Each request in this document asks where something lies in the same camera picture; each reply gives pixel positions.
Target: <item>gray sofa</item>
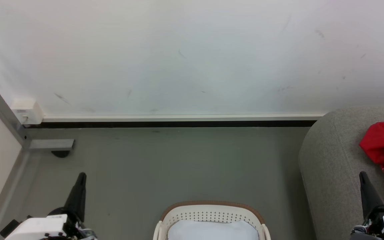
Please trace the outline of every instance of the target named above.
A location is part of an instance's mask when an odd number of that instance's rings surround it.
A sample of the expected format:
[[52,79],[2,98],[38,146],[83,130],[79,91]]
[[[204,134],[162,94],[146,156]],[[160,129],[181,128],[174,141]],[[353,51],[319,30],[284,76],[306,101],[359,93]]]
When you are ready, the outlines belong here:
[[344,108],[323,116],[306,135],[299,166],[318,240],[348,240],[362,223],[361,171],[384,200],[384,173],[358,146],[381,121],[384,106]]

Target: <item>brown basket rim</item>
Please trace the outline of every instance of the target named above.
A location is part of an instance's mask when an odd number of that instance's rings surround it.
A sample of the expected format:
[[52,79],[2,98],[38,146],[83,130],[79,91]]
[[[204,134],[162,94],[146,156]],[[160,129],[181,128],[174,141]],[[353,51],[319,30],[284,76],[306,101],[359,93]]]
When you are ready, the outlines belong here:
[[173,210],[174,208],[177,208],[177,207],[182,207],[182,206],[188,206],[188,205],[224,205],[224,206],[230,206],[230,207],[238,207],[238,208],[244,208],[244,209],[247,209],[248,211],[252,212],[256,217],[257,219],[259,220],[260,224],[264,224],[265,221],[263,220],[262,216],[259,214],[259,212],[246,205],[246,204],[242,204],[242,203],[236,203],[236,202],[225,202],[225,201],[185,201],[185,202],[178,202],[178,203],[175,203],[171,206],[169,206],[164,212],[163,214],[161,215],[161,218],[160,218],[160,221],[163,221],[164,218],[166,217],[166,215],[171,211]]

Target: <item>gray floor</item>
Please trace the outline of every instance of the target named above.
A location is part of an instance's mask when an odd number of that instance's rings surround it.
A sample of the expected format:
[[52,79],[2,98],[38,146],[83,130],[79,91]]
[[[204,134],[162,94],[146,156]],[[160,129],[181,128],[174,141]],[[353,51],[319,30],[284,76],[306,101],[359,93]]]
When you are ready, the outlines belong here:
[[272,239],[315,239],[297,155],[308,128],[39,129],[75,138],[67,158],[34,153],[19,216],[46,216],[87,173],[85,223],[99,239],[150,240],[162,212],[187,200],[256,208]]

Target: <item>white fabric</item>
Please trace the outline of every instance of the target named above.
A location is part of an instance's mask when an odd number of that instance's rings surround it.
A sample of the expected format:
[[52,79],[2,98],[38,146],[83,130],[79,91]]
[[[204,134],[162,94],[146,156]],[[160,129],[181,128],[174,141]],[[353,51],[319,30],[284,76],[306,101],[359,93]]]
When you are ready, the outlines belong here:
[[168,240],[259,240],[259,234],[243,220],[232,223],[180,220],[168,231]]

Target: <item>black baseboard strip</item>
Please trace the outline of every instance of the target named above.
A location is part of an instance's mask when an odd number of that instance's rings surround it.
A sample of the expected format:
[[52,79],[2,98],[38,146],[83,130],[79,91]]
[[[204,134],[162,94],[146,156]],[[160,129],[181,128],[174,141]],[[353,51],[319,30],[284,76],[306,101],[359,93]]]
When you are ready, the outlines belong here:
[[25,126],[27,129],[77,128],[196,128],[196,127],[311,127],[316,120],[278,121],[188,121],[188,122],[75,122],[41,123]]

